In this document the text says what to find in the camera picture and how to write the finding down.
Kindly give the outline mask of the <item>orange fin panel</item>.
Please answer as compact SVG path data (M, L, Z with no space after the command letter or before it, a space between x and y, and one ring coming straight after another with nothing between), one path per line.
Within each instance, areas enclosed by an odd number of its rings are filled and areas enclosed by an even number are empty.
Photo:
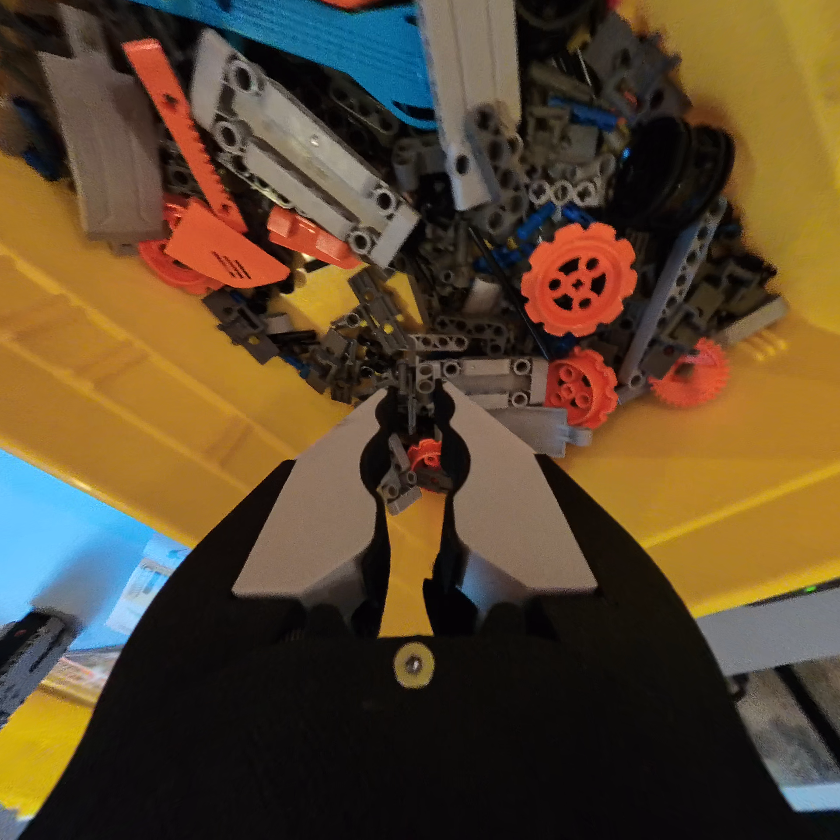
M288 266L191 198L175 224L164 252L187 268L237 289L285 281Z

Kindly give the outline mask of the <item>small grey connector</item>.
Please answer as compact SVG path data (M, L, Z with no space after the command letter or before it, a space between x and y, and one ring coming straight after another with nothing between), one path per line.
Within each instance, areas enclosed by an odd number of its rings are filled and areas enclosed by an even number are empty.
M386 511L398 516L422 498L417 484L417 474L403 441L398 434L391 434L387 442L390 466L377 488L385 503Z

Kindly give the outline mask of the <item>pile of small building parts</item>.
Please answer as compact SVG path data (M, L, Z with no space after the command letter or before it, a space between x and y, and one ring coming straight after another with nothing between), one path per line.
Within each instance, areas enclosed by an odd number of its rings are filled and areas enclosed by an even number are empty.
M232 344L260 364L286 362L337 403L398 390L397 434L407 450L422 438L442 437L433 425L432 397L436 384L446 382L440 361L538 356L550 364L580 347L599 353L617 379L684 230L659 234L615 227L605 218L636 130L659 117L703 124L686 117L691 102L676 77L679 55L663 49L658 33L636 32L619 2L515 4L519 126L506 128L486 104L458 120L456 131L444 132L436 119L433 131L399 120L340 71L140 2L2 2L2 152L45 181L67 181L77 198L37 54L100 54L138 81L149 99L163 196L197 198L212 211L122 45L157 39L190 103L198 36L205 27L223 36L374 168L419 222L387 268L357 256L360 267L341 269L273 245L266 222L274 206L305 216L231 172L213 136L194 121L245 220L245 236L290 268L275 285L223 285L200 298ZM592 223L631 242L636 288L622 314L592 334L548 334L525 312L522 275L533 250L560 228ZM653 393L649 377L662 377L700 339L727 354L782 320L789 306L773 289L775 275L774 266L744 247L742 226L728 206L685 299L660 321L643 357L646 380L636 387L617 380L617 406Z

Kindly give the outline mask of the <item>small grey tabbed panel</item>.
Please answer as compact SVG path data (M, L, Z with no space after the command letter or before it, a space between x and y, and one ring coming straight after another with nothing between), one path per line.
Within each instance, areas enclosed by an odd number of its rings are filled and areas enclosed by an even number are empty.
M590 429L571 425L566 409L553 406L525 406L490 409L501 425L518 436L536 455L563 458L568 445L592 444Z

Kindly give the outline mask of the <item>thin grey holed beam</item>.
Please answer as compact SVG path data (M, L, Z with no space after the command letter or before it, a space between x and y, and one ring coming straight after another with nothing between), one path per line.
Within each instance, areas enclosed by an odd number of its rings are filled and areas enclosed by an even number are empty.
M662 327L660 321L672 316L685 299L727 208L727 198L717 196L705 213L677 236L618 370L617 380L621 386L636 387L646 380L643 357Z

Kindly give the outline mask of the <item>grey curved panel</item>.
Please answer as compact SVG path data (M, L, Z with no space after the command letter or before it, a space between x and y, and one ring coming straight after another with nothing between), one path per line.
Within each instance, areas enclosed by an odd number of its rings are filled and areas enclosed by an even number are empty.
M159 141L144 89L100 54L37 56L56 107L84 233L117 245L161 238Z

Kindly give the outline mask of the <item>orange bevel gear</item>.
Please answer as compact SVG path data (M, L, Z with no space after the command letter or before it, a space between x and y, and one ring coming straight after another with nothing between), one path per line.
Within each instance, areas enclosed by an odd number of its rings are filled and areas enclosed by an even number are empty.
M730 363L725 350L711 339L700 339L662 377L649 377L656 398L674 408L691 408L716 399L728 386Z

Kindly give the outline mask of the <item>orange round wheel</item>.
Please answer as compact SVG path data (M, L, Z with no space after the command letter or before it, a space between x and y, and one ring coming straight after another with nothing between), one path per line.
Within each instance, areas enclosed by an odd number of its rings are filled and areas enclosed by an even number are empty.
M163 218L167 234L163 238L138 243L138 252L144 264L166 286L190 295L204 297L212 291L222 289L223 284L214 278L202 275L165 252L169 238L180 223L187 206L185 197L165 193Z

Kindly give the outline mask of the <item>orange round-hole gear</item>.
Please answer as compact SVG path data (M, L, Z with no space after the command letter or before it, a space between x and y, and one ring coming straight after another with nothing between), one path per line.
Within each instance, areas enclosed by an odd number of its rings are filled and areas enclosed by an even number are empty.
M594 430L618 403L616 374L594 350L576 347L549 364L543 406L565 410L573 427Z

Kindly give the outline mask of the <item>orange toothed rack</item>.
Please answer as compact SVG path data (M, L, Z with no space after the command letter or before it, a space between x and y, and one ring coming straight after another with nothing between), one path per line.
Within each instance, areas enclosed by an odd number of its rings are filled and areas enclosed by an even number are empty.
M214 214L237 233L246 234L245 220L215 169L161 43L155 38L136 39L124 42L122 50Z

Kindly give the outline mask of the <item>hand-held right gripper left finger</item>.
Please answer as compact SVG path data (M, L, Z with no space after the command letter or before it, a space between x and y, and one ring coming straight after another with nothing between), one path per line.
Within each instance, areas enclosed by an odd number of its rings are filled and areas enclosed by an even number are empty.
M382 627L391 570L385 504L393 389L383 388L304 450L238 575L241 599L329 605L359 637Z

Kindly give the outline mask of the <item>blue plastic separator tool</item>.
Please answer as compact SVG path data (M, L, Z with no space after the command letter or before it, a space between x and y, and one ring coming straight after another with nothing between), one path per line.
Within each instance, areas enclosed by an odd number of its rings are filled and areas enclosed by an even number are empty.
M413 4L359 11L314 1L141 1L351 77L399 120L436 129Z

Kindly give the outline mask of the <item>orange spoked gear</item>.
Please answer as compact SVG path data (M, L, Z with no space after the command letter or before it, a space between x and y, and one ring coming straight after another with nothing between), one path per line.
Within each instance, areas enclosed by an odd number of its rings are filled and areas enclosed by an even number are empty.
M525 312L548 334L588 336L622 314L637 284L635 259L613 227L568 224L530 256L521 277Z

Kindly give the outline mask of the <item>yellow plastic bin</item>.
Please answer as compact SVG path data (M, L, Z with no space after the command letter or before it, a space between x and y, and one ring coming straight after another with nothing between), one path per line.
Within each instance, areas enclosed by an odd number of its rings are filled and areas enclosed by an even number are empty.
M838 12L628 2L737 145L729 194L791 312L715 401L641 397L565 469L695 616L838 577ZM195 544L346 407L256 363L195 297L87 241L76 199L2 156L2 447Z

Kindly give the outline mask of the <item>long grey pin-hole panel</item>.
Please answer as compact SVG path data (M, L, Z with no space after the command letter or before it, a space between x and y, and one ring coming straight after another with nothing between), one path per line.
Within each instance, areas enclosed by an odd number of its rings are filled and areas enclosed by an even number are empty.
M288 89L226 39L198 36L190 87L194 121L233 173L387 268L419 215Z

